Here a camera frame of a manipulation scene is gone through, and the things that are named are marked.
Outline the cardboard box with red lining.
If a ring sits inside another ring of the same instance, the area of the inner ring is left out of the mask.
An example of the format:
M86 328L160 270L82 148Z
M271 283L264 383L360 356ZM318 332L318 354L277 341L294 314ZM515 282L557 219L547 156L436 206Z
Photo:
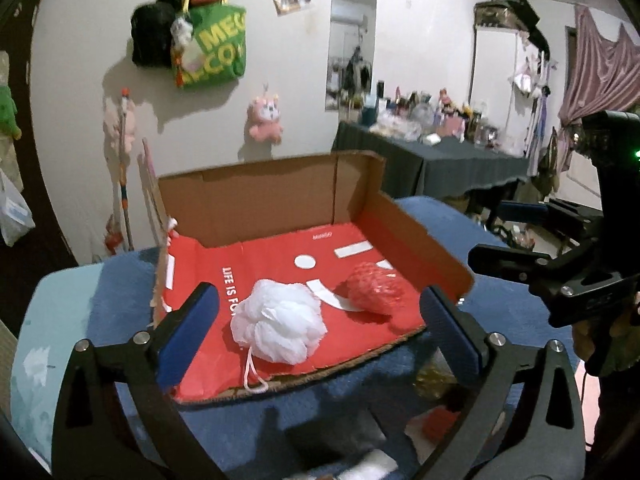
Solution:
M307 286L328 333L297 365L255 361L267 392L295 387L374 358L422 332L419 298L437 286L451 300L473 286L468 269L382 191L384 162L337 152L202 169L158 181L166 242L156 271L155 321L201 282L219 311L178 386L182 405L245 398L246 351L230 330L234 308L266 278ZM404 303L392 316L352 306L346 280L359 263L393 270Z

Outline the blue plush blanket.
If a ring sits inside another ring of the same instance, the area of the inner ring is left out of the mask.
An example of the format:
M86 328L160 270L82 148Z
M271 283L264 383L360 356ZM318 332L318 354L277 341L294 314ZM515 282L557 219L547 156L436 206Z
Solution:
M158 252L117 256L104 263L56 272L37 286L17 339L11 374L11 422L28 448L50 460L53 417L64 370L76 341L120 344L151 322L150 302ZM568 328L548 323L544 304L523 285L479 276L463 309L488 332L516 344L569 344ZM303 388L227 404L187 406L182 416L195 437L233 479L275 479L296 465L285 430L317 417L367 405L387 434L385 452L397 477L418 466L405 436L408 420L427 409L413 383L434 352L421 334L363 366Z

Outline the white plastic bag hanging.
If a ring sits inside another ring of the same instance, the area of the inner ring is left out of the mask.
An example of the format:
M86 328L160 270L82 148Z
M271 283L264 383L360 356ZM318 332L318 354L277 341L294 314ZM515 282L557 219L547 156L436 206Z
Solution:
M2 240L8 247L35 227L29 206L4 172L1 173L0 223Z

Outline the table with dark green cloth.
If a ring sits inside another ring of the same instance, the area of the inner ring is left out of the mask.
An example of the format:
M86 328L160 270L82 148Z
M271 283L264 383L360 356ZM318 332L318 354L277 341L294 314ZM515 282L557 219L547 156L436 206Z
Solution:
M528 161L447 136L434 146L370 133L341 122L332 150L375 152L385 159L382 191L393 198L428 196L467 211L510 200L527 180Z

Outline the red mesh bath loofah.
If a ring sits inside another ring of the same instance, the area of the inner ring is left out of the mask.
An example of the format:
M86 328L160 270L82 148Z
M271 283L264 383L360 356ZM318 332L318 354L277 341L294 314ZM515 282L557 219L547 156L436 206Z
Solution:
M347 298L353 307L382 316L392 316L404 303L400 277L374 263L359 263L346 280Z

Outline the pink plush toy on wall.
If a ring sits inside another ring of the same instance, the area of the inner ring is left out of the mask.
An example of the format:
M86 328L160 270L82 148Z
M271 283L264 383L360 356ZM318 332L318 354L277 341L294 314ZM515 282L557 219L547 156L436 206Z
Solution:
M283 128L280 124L281 114L279 97L258 96L248 107L250 128L248 134L256 142L269 142L279 145L282 142Z

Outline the pink curtain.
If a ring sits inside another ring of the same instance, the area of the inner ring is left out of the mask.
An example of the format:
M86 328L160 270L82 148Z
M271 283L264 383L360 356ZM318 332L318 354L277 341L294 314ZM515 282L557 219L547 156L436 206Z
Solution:
M559 111L563 128L588 115L624 112L639 103L639 46L623 23L615 41L600 33L588 6L575 6L577 51Z

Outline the white mesh bath loofah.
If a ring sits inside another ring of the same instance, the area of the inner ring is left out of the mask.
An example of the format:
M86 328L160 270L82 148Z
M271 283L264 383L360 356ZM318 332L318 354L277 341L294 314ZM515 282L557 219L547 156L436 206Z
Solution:
M257 281L234 308L230 330L234 342L246 351L243 388L250 394L269 390L257 371L257 359L291 366L303 363L328 333L321 301L307 286L266 278Z

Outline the green tote bag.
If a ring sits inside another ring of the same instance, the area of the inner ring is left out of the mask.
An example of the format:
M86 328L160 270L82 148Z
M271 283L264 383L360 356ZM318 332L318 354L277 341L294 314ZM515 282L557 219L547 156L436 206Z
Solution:
M228 0L182 8L171 25L171 61L178 88L218 86L246 69L246 10Z

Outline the clear jar with gold beads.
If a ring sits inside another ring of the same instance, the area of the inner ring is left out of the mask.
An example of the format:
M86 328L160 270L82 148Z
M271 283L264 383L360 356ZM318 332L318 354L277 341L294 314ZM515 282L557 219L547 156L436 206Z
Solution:
M413 385L419 396L427 401L435 402L440 400L457 383L457 378L450 370L444 355L442 352L436 351L420 368Z

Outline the white wardrobe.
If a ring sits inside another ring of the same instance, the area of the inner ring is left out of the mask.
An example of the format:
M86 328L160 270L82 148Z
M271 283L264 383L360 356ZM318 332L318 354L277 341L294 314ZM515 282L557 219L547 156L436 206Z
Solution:
M548 58L526 32L515 29L477 27L474 39L472 107L497 129L500 151L527 157L547 83Z

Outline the black bag on wall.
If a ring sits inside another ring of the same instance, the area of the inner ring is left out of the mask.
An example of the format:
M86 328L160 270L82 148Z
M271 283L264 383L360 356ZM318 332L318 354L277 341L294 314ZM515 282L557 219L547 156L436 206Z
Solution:
M138 6L130 18L132 62L139 67L171 68L171 25L182 0L155 0Z

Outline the suitcase on wardrobe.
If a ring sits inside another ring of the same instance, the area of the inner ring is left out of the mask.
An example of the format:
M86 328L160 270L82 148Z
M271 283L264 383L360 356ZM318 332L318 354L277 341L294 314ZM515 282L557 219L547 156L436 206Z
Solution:
M528 31L527 25L504 3L479 2L474 6L476 27L495 27Z

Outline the wall mirror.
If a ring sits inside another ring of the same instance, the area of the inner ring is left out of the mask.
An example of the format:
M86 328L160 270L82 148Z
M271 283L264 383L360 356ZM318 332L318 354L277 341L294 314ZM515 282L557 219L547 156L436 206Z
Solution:
M371 92L377 3L331 1L326 110L356 110Z

